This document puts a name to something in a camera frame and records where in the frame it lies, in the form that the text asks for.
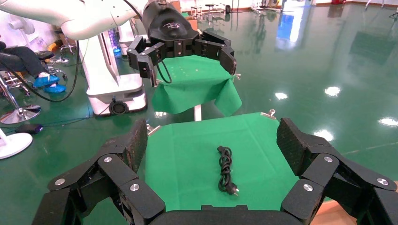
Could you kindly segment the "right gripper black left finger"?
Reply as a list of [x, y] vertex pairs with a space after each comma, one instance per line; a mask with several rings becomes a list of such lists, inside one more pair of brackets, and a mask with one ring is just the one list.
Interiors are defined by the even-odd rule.
[[91, 159], [53, 178], [33, 224], [81, 225], [105, 199], [128, 224], [150, 224], [166, 206], [138, 176], [147, 141], [146, 121], [137, 120], [128, 133], [107, 139]]

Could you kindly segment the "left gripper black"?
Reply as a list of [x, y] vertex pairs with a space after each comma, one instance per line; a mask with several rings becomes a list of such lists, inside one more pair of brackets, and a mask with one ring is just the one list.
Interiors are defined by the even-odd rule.
[[165, 58], [195, 54], [217, 60], [230, 75], [235, 74], [237, 60], [231, 41], [206, 30], [199, 34], [171, 3], [146, 3], [142, 19], [148, 37], [136, 36], [127, 49], [127, 57], [129, 66], [141, 78], [149, 79], [153, 87], [160, 82], [156, 66]]

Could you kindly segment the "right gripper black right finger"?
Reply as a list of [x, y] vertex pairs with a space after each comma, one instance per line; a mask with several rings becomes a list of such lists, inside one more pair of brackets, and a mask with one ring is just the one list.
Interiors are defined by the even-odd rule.
[[336, 201], [359, 225], [398, 222], [397, 184], [342, 156], [322, 137], [302, 132], [281, 118], [276, 143], [298, 181], [281, 211], [310, 224], [325, 198]]

